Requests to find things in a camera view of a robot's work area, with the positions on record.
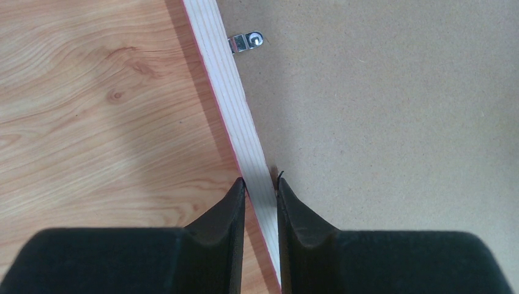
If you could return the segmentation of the pink picture frame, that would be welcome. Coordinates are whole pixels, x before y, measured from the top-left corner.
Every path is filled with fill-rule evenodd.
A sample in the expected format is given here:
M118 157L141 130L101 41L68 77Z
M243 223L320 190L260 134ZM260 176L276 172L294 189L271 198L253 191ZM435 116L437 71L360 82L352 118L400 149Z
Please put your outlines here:
M517 1L185 1L243 172L345 230L478 236L518 291Z

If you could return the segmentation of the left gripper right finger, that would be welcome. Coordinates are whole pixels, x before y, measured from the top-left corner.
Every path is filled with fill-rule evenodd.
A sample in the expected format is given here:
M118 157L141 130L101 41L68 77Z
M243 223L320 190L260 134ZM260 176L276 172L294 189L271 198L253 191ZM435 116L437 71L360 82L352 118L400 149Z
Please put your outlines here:
M340 230L277 178L283 293L511 293L476 235Z

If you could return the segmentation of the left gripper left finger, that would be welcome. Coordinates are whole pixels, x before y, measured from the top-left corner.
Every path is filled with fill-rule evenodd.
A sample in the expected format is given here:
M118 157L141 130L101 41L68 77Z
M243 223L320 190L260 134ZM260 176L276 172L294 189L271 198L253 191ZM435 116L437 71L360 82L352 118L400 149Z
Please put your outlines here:
M49 228L18 253L2 293L239 293L245 182L185 227Z

